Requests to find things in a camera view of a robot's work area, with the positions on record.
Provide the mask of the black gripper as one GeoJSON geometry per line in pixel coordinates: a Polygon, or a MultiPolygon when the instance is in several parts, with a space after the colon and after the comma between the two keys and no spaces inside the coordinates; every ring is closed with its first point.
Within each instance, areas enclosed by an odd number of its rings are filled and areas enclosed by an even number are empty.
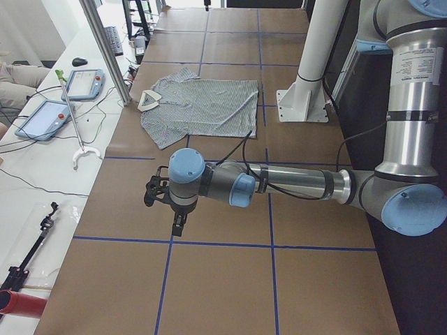
{"type": "Polygon", "coordinates": [[[173,236],[181,237],[188,214],[196,208],[196,201],[193,201],[190,204],[177,204],[172,202],[170,207],[175,212],[173,220],[173,236]]]}

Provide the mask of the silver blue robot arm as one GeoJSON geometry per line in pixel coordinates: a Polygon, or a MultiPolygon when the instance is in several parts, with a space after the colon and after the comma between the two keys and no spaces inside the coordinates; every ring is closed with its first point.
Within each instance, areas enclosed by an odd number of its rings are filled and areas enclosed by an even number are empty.
{"type": "Polygon", "coordinates": [[[445,1],[361,1],[357,49],[391,52],[383,161],[372,171],[303,170],[222,160],[190,148],[171,157],[164,199],[182,234],[199,197],[246,207],[255,193],[333,199],[364,210],[401,235],[426,235],[446,220],[446,196],[432,167],[440,74],[446,49],[445,1]]]}

